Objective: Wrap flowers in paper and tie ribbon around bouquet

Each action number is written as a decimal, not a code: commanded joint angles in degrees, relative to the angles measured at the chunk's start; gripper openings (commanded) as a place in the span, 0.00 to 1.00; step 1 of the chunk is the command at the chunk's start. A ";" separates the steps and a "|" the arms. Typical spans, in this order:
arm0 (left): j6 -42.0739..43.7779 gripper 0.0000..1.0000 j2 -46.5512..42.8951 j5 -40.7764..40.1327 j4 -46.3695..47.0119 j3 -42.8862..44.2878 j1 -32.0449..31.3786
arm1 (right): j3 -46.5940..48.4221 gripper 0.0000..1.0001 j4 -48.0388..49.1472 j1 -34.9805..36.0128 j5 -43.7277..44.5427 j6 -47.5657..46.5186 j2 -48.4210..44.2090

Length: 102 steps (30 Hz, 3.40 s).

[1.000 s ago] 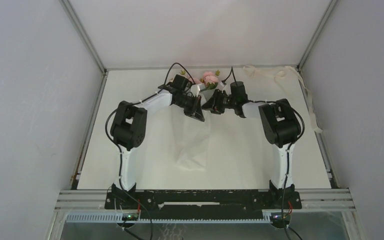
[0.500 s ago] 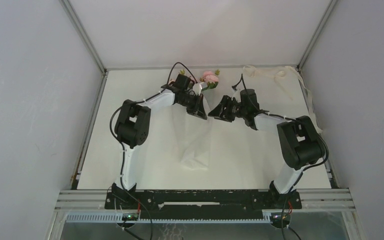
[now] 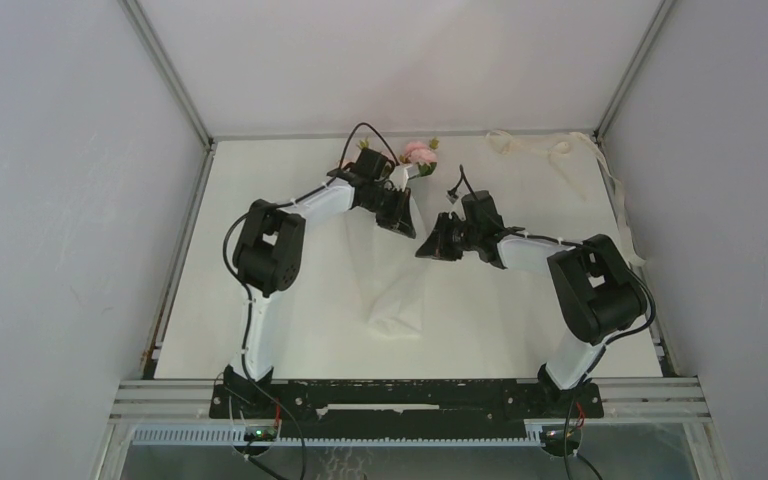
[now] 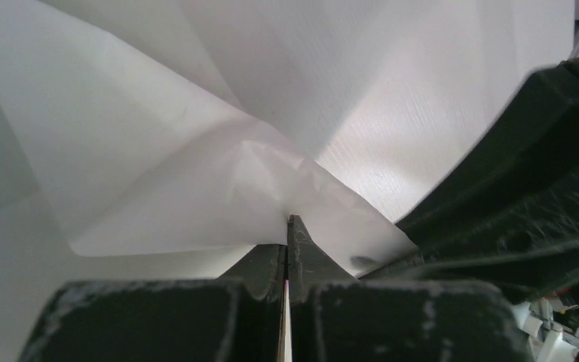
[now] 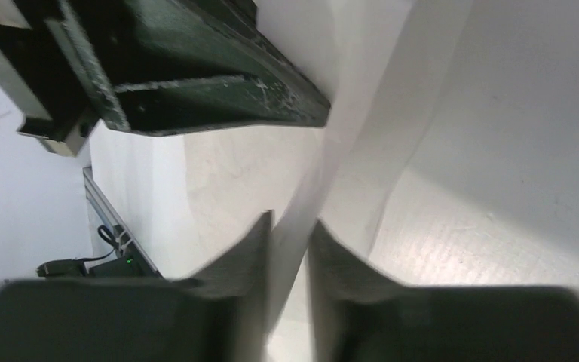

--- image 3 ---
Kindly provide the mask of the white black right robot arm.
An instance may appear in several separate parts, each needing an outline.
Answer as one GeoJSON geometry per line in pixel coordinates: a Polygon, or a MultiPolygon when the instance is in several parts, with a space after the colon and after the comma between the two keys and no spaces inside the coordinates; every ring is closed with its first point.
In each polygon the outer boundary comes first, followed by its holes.
{"type": "Polygon", "coordinates": [[[607,235],[570,241],[507,226],[486,190],[465,195],[461,204],[461,214],[438,215],[415,255],[454,262],[475,252],[495,268],[551,279],[567,331],[538,371],[537,393],[544,412],[565,415],[608,348],[654,322],[653,295],[607,235]]]}

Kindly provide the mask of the cream ribbon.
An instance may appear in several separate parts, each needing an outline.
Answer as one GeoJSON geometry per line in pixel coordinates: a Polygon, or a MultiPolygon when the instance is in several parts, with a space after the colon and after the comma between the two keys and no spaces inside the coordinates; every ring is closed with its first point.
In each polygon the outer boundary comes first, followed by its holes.
{"type": "Polygon", "coordinates": [[[595,161],[605,184],[605,191],[613,211],[623,258],[633,267],[644,267],[647,261],[638,252],[626,208],[626,189],[607,162],[605,154],[596,142],[583,132],[571,131],[537,137],[521,137],[505,130],[490,130],[484,140],[492,151],[500,156],[520,153],[542,158],[567,187],[582,202],[587,202],[591,189],[582,183],[578,167],[572,167],[570,158],[577,147],[583,147],[595,161]]]}

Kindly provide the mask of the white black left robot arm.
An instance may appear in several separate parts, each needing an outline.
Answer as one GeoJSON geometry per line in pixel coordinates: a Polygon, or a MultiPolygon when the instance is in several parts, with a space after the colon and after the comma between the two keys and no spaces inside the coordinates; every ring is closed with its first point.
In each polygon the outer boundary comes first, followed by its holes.
{"type": "Polygon", "coordinates": [[[245,294],[245,318],[239,351],[229,361],[224,378],[245,379],[235,389],[233,401],[246,415],[265,414],[273,401],[267,383],[274,362],[267,342],[274,338],[277,321],[270,304],[297,279],[306,232],[361,208],[374,215],[378,227],[414,239],[417,229],[407,183],[419,176],[418,165],[393,166],[382,153],[363,148],[355,161],[329,171],[313,190],[283,203],[256,200],[231,225],[223,239],[222,257],[245,294]]]}

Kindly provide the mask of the pink fake flower bouquet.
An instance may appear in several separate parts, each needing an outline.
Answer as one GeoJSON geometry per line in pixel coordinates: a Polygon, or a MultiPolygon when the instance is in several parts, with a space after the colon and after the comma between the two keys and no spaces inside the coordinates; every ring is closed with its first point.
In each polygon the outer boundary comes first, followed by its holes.
{"type": "Polygon", "coordinates": [[[351,171],[359,162],[360,151],[364,148],[370,149],[386,158],[381,172],[377,174],[365,174],[365,177],[371,177],[375,180],[388,178],[397,167],[415,166],[416,171],[410,173],[409,177],[423,177],[434,173],[437,163],[437,147],[439,140],[432,138],[430,141],[410,141],[403,146],[400,152],[391,152],[386,145],[377,145],[369,137],[357,142],[356,152],[352,155],[345,154],[342,159],[341,169],[351,171]]]}

